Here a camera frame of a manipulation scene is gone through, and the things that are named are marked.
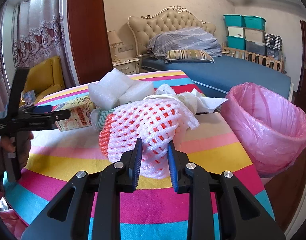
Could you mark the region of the person's left hand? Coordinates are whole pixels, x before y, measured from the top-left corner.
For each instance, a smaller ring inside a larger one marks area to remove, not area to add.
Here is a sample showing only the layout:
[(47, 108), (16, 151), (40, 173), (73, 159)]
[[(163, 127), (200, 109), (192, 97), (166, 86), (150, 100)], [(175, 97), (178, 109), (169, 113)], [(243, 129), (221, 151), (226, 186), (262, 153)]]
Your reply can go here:
[(16, 182), (21, 178), (21, 170), (28, 162), (32, 139), (33, 134), (30, 131), (19, 132), (14, 138), (1, 137), (3, 171), (7, 172), (10, 182)]

